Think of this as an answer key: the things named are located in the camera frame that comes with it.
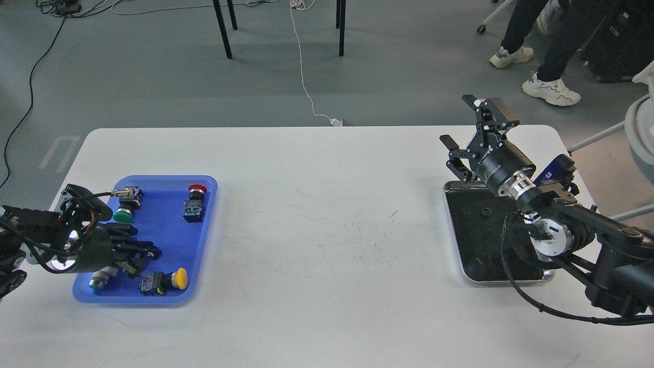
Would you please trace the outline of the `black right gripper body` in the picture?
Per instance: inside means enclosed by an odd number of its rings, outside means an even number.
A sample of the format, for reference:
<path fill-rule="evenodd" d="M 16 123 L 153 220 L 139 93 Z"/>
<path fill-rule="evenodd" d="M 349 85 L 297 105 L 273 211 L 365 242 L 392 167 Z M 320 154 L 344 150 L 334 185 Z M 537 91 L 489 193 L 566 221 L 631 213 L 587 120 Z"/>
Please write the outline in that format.
<path fill-rule="evenodd" d="M 471 142 L 461 151 L 448 160 L 448 168 L 460 181 L 479 179 L 498 197 L 520 197 L 536 187 L 531 179 L 535 165 L 507 140 L 489 146 Z"/>

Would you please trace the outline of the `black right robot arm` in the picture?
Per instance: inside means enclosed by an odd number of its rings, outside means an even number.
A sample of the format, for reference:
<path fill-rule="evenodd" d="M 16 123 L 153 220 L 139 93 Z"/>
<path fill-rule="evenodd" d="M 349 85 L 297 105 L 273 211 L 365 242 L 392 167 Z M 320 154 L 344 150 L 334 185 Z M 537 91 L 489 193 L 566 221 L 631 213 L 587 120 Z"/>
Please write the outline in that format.
<path fill-rule="evenodd" d="M 444 186 L 460 265 L 474 282 L 509 282 L 540 312 L 612 326 L 652 324 L 652 232 L 578 203 L 574 161 L 559 154 L 537 177 L 535 164 L 507 134 L 519 119 L 499 98 L 462 96 L 476 114 L 465 148 L 450 135 Z M 575 316 L 530 297 L 519 282 L 546 281 L 561 269 L 612 317 Z"/>

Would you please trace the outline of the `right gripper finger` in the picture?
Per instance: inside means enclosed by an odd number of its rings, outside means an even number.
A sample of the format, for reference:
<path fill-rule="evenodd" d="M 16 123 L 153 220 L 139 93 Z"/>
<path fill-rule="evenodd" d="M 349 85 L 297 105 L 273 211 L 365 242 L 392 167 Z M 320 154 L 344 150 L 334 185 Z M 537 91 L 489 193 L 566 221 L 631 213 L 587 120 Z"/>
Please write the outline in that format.
<path fill-rule="evenodd" d="M 459 156 L 459 154 L 462 153 L 457 142 L 455 142 L 455 140 L 449 134 L 440 135 L 439 139 L 448 149 L 449 156 Z"/>
<path fill-rule="evenodd" d="M 464 94 L 462 100 L 476 112 L 477 133 L 473 140 L 478 140 L 480 146 L 503 142 L 506 133 L 520 124 L 518 116 L 500 98 L 478 99 Z"/>

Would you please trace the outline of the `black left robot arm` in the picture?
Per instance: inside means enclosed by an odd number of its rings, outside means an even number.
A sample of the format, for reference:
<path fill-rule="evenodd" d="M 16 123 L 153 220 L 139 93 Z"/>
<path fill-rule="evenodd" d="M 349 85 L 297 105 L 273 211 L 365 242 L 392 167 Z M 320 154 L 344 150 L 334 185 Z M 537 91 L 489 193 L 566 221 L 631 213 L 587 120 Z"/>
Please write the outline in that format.
<path fill-rule="evenodd" d="M 21 286 L 26 259 L 52 274 L 121 269 L 138 277 L 161 255 L 153 242 L 138 240 L 129 223 L 111 221 L 113 211 L 88 189 L 68 184 L 59 212 L 5 205 L 2 214 L 2 296 Z"/>

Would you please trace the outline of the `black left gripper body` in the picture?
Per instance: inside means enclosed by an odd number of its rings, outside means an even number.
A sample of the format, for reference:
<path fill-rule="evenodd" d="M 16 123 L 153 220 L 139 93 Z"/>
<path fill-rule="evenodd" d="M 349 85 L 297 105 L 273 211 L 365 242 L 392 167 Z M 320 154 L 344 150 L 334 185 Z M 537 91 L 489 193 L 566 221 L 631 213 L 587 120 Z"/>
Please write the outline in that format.
<path fill-rule="evenodd" d="M 132 236 L 112 236 L 99 224 L 86 242 L 67 273 L 95 272 L 106 266 L 115 266 L 115 245 L 127 243 Z"/>

